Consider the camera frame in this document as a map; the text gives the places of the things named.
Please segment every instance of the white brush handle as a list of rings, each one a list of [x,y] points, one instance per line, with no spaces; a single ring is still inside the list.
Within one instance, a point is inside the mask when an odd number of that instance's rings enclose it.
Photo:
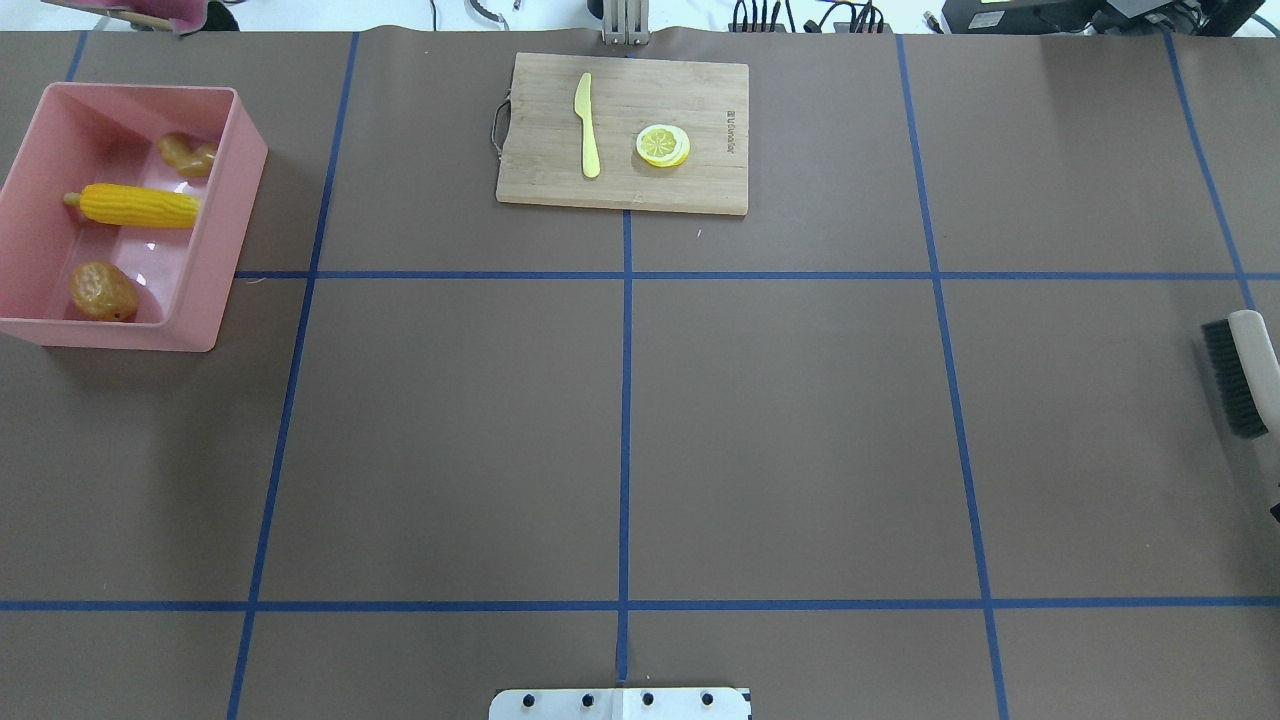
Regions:
[[[1253,310],[1236,310],[1226,316],[1231,325],[1231,342],[1240,356],[1244,379],[1258,416],[1272,433],[1280,433],[1280,363],[1276,361],[1271,337],[1262,315]]]

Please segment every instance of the white bracket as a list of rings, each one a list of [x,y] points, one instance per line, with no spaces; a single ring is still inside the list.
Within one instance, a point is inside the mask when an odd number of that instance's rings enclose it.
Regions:
[[[489,720],[751,720],[739,688],[580,688],[502,691]]]
[[[649,0],[604,0],[605,45],[649,44]]]

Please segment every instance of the corn cob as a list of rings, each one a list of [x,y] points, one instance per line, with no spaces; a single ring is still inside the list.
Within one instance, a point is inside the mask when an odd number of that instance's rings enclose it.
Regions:
[[[79,208],[91,220],[145,228],[189,228],[200,211],[200,199],[192,195],[105,182],[68,192],[63,202]]]

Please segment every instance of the blue grid line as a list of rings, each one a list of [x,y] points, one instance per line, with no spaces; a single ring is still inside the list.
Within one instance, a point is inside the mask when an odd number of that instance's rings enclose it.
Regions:
[[[1108,270],[316,270],[321,281],[480,279],[480,281],[1236,281],[1235,273],[1147,273]],[[305,279],[308,270],[237,270],[236,279]],[[1280,273],[1245,273],[1280,279]]]
[[[82,29],[79,40],[76,41],[76,53],[72,53],[72,64],[67,67],[64,82],[76,79],[76,70],[79,69],[79,59],[84,56],[84,44],[88,42],[88,31]]]
[[[618,684],[627,682],[631,619],[631,337],[635,287],[632,282],[631,210],[622,211],[622,419],[618,443],[618,638],[613,665]]]
[[[911,163],[915,168],[915,190],[920,201],[920,222],[924,245],[929,254],[929,272],[933,274],[933,301],[938,313],[938,332],[942,338],[942,357],[947,369],[947,387],[951,392],[951,416],[956,430],[956,450],[964,477],[965,503],[969,509],[969,532],[973,537],[973,555],[978,570],[978,589],[982,593],[983,620],[987,625],[987,651],[991,656],[991,676],[996,691],[996,708],[1000,720],[1009,720],[1009,701],[1005,693],[1005,671],[1000,660],[1000,638],[996,633],[996,611],[991,606],[991,580],[987,575],[987,555],[982,541],[982,521],[978,516],[978,495],[973,487],[973,469],[969,462],[969,441],[964,427],[964,407],[960,404],[960,383],[956,379],[955,356],[951,352],[951,328],[947,323],[946,297],[942,293],[942,273],[938,268],[938,249],[933,238],[933,215],[929,213],[929,193],[924,183],[924,161],[920,156],[920,137],[915,126],[915,106],[911,100],[911,76],[906,67],[906,46],[902,36],[897,41],[897,69],[902,78],[902,102],[906,110],[906,129],[911,140]]]
[[[1204,176],[1204,187],[1208,188],[1208,197],[1213,202],[1217,227],[1222,231],[1222,240],[1226,241],[1226,252],[1231,256],[1231,265],[1235,268],[1235,279],[1240,283],[1240,295],[1244,296],[1244,305],[1249,310],[1256,310],[1253,292],[1249,291],[1249,279],[1244,274],[1244,263],[1240,260],[1240,252],[1235,247],[1231,225],[1226,222],[1222,199],[1217,193],[1217,183],[1213,182],[1213,173],[1208,169],[1208,159],[1204,156],[1204,147],[1201,145],[1199,132],[1196,129],[1196,118],[1192,115],[1192,104],[1187,97],[1187,86],[1183,83],[1183,70],[1178,63],[1178,50],[1174,49],[1174,37],[1167,32],[1165,33],[1165,51],[1169,54],[1169,69],[1174,73],[1174,87],[1178,90],[1178,101],[1183,106],[1187,132],[1192,138],[1192,147],[1196,150],[1196,161],[1199,163],[1201,174]]]
[[[282,600],[255,612],[806,612],[928,610],[1123,610],[1160,607],[1280,607],[1280,596],[1134,596],[844,600]],[[244,612],[242,601],[3,600],[0,612]]]
[[[351,78],[355,74],[358,47],[360,33],[353,32],[351,33],[351,47],[347,51],[347,70],[342,81],[342,96],[338,101],[338,117],[334,122],[333,142],[329,147],[329,167],[325,170],[324,190],[320,195],[316,234],[311,245],[311,265],[307,270],[307,286],[302,293],[298,331],[293,341],[293,359],[289,363],[289,379],[284,389],[284,407],[280,410],[280,428],[275,442],[275,455],[271,460],[271,475],[266,487],[266,501],[262,507],[262,524],[259,529],[257,550],[253,553],[253,575],[250,579],[248,587],[248,609],[244,611],[244,624],[241,628],[239,648],[236,652],[236,673],[232,676],[230,700],[227,703],[228,720],[234,720],[239,712],[241,691],[244,687],[244,669],[248,665],[248,650],[253,637],[257,598],[262,587],[262,566],[266,562],[266,546],[271,537],[275,498],[280,487],[280,468],[284,464],[284,447],[288,442],[289,421],[293,416],[293,400],[298,387],[298,373],[302,366],[302,347],[306,345],[307,324],[311,319],[311,301],[315,296],[316,270],[320,266],[320,251],[324,245],[325,227],[329,220],[329,199],[333,195],[333,178],[338,172],[338,152],[342,149],[342,131],[346,123],[347,100],[351,95]]]

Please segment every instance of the pink plastic bin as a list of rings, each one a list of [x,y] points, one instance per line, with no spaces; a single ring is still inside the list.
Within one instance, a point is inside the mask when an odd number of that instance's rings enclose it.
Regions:
[[[209,178],[183,178],[155,141],[218,142]],[[50,85],[0,190],[0,332],[40,345],[207,351],[218,340],[266,143],[229,87]],[[63,193],[114,182],[197,195],[196,227],[101,225]],[[70,300],[76,265],[105,260],[138,284],[132,322],[100,323]]]

